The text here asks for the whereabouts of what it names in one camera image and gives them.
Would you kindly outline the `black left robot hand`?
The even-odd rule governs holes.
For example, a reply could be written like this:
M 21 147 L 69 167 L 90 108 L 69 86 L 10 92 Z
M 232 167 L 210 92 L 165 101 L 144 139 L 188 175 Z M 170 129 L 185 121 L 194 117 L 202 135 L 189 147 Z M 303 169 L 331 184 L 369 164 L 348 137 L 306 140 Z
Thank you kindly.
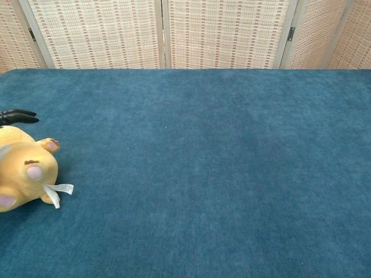
M 39 122 L 39 119 L 37 118 L 37 114 L 35 112 L 23 109 L 10 109 L 1 111 L 0 119 L 1 127 L 9 126 L 15 123 L 32 124 Z

